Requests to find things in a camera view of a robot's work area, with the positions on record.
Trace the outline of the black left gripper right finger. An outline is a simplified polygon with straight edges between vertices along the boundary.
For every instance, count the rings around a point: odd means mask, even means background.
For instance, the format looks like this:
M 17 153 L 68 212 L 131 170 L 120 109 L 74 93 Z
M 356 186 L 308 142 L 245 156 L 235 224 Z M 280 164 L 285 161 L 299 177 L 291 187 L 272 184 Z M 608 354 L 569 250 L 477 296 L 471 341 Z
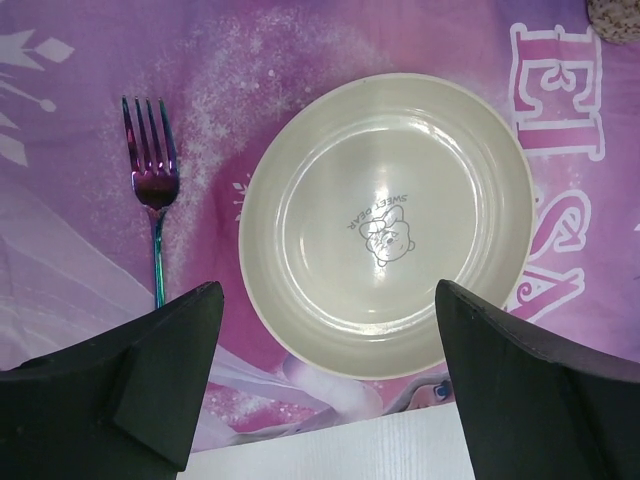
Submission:
M 476 478 L 638 478 L 638 363 L 521 320 L 453 281 L 439 281 L 435 305 Z

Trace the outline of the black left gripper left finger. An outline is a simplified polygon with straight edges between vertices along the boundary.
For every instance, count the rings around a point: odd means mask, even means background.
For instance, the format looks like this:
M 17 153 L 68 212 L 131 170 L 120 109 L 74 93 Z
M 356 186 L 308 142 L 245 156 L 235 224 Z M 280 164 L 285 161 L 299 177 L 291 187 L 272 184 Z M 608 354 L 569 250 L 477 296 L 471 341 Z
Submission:
M 1 374 L 4 479 L 174 479 L 185 470 L 224 308 L 207 282 Z

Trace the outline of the purple Elsa placemat cloth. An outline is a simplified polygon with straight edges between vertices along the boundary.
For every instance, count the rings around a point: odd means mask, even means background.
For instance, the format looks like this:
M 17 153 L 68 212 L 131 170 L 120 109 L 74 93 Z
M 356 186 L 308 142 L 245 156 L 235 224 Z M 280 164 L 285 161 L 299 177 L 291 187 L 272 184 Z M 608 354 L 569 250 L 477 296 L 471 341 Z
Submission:
M 420 72 L 513 125 L 535 179 L 533 250 L 508 308 L 639 357 L 639 46 L 581 1 L 5 1 L 1 5 L 1 365 L 153 306 L 151 232 L 120 100 L 163 98 L 181 191 L 169 297 L 221 282 L 226 311 L 196 450 L 453 401 L 444 366 L 357 382 L 296 361 L 242 285 L 248 184 L 280 128 L 352 80 Z

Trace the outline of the iridescent purple fork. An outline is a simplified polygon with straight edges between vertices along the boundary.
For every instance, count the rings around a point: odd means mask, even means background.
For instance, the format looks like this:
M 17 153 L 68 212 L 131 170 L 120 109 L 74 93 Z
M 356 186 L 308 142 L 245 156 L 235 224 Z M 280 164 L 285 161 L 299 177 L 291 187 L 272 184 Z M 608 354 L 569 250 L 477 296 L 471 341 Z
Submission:
M 137 141 L 127 97 L 121 98 L 132 188 L 136 198 L 145 208 L 150 222 L 156 309 L 161 308 L 166 302 L 162 256 L 164 219 L 180 190 L 177 151 L 169 115 L 162 98 L 158 99 L 158 103 L 164 147 L 160 145 L 158 125 L 150 99 L 145 99 L 148 118 L 148 121 L 145 121 L 140 99 L 134 98 L 140 139 Z

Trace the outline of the cream bear plate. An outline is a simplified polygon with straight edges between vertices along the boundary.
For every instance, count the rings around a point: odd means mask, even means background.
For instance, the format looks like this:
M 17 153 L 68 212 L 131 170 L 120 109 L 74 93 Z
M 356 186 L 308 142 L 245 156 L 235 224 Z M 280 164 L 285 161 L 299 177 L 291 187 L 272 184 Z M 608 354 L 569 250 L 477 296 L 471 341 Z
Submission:
M 241 209 L 242 279 L 300 360 L 408 376 L 445 357 L 439 281 L 504 306 L 535 220 L 529 164 L 491 105 L 429 75 L 369 76 L 305 107 L 264 152 Z

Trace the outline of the speckled beige cup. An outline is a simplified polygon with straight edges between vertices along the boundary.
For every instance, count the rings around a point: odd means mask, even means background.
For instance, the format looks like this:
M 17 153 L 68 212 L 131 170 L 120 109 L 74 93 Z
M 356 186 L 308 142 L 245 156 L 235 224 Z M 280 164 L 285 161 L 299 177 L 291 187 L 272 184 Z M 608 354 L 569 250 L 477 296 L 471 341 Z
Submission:
M 591 27 L 603 40 L 613 44 L 638 42 L 639 0 L 587 0 Z

